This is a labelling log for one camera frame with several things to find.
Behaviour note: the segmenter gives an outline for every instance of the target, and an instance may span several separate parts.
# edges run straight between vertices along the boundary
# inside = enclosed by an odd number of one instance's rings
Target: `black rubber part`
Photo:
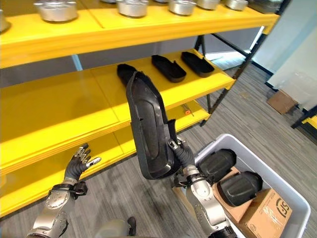
[[[88,143],[83,144],[81,147],[83,147],[84,150],[86,150],[88,148]]]
[[[220,181],[231,167],[237,163],[237,155],[233,150],[221,149],[217,152],[206,156],[201,160],[197,167],[198,170],[207,177],[210,184]]]
[[[126,87],[130,78],[133,76],[134,72],[136,72],[136,68],[130,66],[128,64],[122,63],[117,66],[117,75],[119,76],[121,82]]]
[[[201,78],[206,78],[214,71],[214,67],[197,55],[190,52],[182,52],[182,60]]]
[[[262,185],[259,174],[246,171],[220,181],[217,187],[222,199],[228,205],[237,207],[255,198]]]
[[[64,177],[79,180],[81,174],[87,169],[87,166],[79,162],[79,158],[73,158],[68,163]]]
[[[188,146],[187,142],[183,143],[183,148],[178,146],[178,148],[174,150],[174,153],[177,156],[177,159],[180,161],[183,168],[186,168],[190,165],[195,165],[194,154],[191,148]]]
[[[146,179],[162,179],[177,172],[180,162],[170,149],[176,140],[175,120],[167,120],[163,99],[151,80],[135,72],[126,89],[131,127],[141,172]]]
[[[225,227],[220,231],[212,233],[208,238],[237,238],[236,233],[234,232],[231,226]]]
[[[127,223],[130,225],[129,236],[134,237],[137,233],[137,221],[135,217],[129,217]]]
[[[171,62],[163,56],[152,56],[152,64],[171,82],[178,83],[184,80],[185,70],[176,61]]]

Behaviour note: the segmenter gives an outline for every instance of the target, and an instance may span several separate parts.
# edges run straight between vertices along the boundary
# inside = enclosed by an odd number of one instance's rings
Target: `black metal shelf frame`
[[[282,15],[290,2],[291,2],[291,0],[284,0],[283,3],[281,4],[280,9],[276,12],[276,14]],[[258,49],[260,48],[260,46],[262,45],[262,43],[264,42],[264,40],[267,37],[267,34],[262,33],[260,35],[260,37],[258,38],[257,42],[255,43],[255,45],[252,47],[250,53],[247,53],[244,50],[242,50],[241,48],[239,48],[238,46],[236,46],[235,44],[227,41],[226,39],[224,39],[220,35],[215,34],[215,33],[211,33],[211,34],[213,36],[215,36],[217,39],[219,39],[220,41],[222,41],[225,44],[227,44],[229,47],[231,47],[235,51],[237,51],[240,54],[242,54],[243,56],[245,56],[245,59],[244,59],[243,63],[239,66],[237,71],[232,76],[232,78],[235,79],[236,81],[238,80],[239,76],[243,73],[245,68],[248,66],[248,64],[252,61],[252,58],[253,58],[254,54],[258,51]],[[202,47],[203,56],[205,57],[206,56],[206,45],[205,45],[204,35],[200,35],[200,36],[197,37],[197,40],[196,40],[196,43],[195,43],[195,47],[194,47],[195,50],[198,51],[200,46]],[[210,115],[213,114],[213,112],[216,110],[216,108],[219,106],[219,104],[225,98],[225,96],[227,95],[228,92],[229,92],[228,89],[223,89],[222,93],[220,94],[220,96],[217,98],[217,100],[215,101],[215,103],[212,106],[211,106],[210,94],[206,95],[207,105],[208,105],[208,113]],[[207,122],[207,120],[203,120],[200,123],[200,126],[205,125],[206,122]]]

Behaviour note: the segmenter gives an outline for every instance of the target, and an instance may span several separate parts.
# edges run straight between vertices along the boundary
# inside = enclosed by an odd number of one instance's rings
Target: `gray carpet floor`
[[[266,73],[248,66],[206,125],[193,126],[181,136],[194,152],[222,133],[237,137],[308,200],[312,214],[303,237],[315,238],[317,146],[299,130],[291,129],[290,124],[301,115],[299,110],[283,116],[266,103],[272,95],[264,85],[267,79]],[[199,102],[206,107],[205,98]],[[206,238],[170,189],[170,180],[144,179],[135,156],[91,176],[87,184],[89,194],[76,201],[64,238],[93,237],[105,221],[131,215],[138,221],[140,236]],[[42,207],[41,200],[2,219],[2,237],[25,237]]]

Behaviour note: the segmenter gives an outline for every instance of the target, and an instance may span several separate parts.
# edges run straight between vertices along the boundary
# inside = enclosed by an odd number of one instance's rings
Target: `robot finger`
[[[87,162],[86,167],[89,168],[92,165],[99,163],[100,161],[101,161],[101,157],[97,157],[97,158],[93,159],[92,161]]]
[[[91,156],[87,156],[84,160],[83,160],[83,164],[87,163],[89,160],[91,159]]]
[[[82,146],[80,146],[78,150],[76,151],[76,153],[74,154],[74,156],[81,157],[85,153],[85,150],[88,148],[88,146],[89,146],[88,143],[85,143]]]
[[[85,153],[83,153],[81,156],[80,156],[80,160],[85,163],[87,162],[89,159],[87,159],[87,156],[88,154],[91,152],[91,150],[87,150]]]
[[[179,146],[177,145],[177,143],[175,141],[173,141],[172,139],[170,139],[168,141],[168,146],[172,149],[172,150],[176,150]]]

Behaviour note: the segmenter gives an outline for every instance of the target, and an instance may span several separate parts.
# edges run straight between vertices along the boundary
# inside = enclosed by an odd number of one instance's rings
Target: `wall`
[[[288,87],[286,93],[290,94],[295,100],[299,100],[303,96],[297,87],[307,89],[304,91],[310,95],[314,95],[311,100],[304,102],[302,106],[309,110],[317,105],[317,27],[308,35],[301,45],[293,52],[293,54],[285,61],[281,68],[274,74],[268,83],[278,86],[283,80],[293,77],[294,73],[307,75],[309,78],[301,78],[297,85]]]
[[[316,25],[316,0],[292,0],[253,60],[276,73]]]

